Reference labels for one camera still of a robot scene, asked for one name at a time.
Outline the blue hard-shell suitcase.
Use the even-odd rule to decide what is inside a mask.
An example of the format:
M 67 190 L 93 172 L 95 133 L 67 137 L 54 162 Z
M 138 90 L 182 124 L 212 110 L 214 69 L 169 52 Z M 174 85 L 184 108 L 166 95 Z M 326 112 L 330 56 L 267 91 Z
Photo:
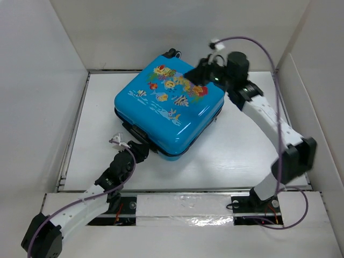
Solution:
M 168 160 L 185 154 L 216 119 L 224 91 L 184 78 L 192 66 L 174 48 L 159 55 L 114 98 L 114 111 L 137 140 Z

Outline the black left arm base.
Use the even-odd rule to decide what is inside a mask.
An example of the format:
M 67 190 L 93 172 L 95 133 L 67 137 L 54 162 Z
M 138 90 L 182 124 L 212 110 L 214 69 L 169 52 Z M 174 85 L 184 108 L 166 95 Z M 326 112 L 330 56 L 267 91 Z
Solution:
M 122 196 L 116 209 L 108 210 L 90 221 L 88 226 L 135 226 L 136 196 Z

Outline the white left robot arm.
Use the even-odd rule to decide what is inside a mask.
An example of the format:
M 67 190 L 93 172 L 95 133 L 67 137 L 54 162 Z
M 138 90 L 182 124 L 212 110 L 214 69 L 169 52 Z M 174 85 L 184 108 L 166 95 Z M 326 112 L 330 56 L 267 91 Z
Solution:
M 50 215 L 38 213 L 21 241 L 27 257 L 58 257 L 71 234 L 105 212 L 119 209 L 125 183 L 135 167 L 149 155 L 149 144 L 134 141 L 118 144 L 123 148 L 94 184 L 72 203 Z

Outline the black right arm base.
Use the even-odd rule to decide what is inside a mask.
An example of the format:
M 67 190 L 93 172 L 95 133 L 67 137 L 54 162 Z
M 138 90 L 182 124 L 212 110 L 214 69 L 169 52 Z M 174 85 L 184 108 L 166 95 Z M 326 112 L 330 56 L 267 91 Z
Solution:
M 258 206 L 253 206 L 248 201 L 249 196 L 232 196 L 231 202 L 226 205 L 226 208 L 233 213 L 235 226 L 283 226 L 280 204 L 277 197 L 273 197 Z

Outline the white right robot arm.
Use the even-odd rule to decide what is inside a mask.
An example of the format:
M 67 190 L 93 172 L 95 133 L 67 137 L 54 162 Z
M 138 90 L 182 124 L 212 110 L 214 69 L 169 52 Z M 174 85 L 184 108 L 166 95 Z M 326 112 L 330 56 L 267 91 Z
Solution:
M 278 152 L 271 172 L 249 192 L 248 205 L 261 211 L 285 185 L 313 168 L 317 142 L 289 126 L 268 103 L 263 91 L 248 78 L 249 61 L 242 52 L 231 52 L 221 66 L 211 57 L 202 58 L 184 77 L 197 86 L 213 83 L 266 135 Z

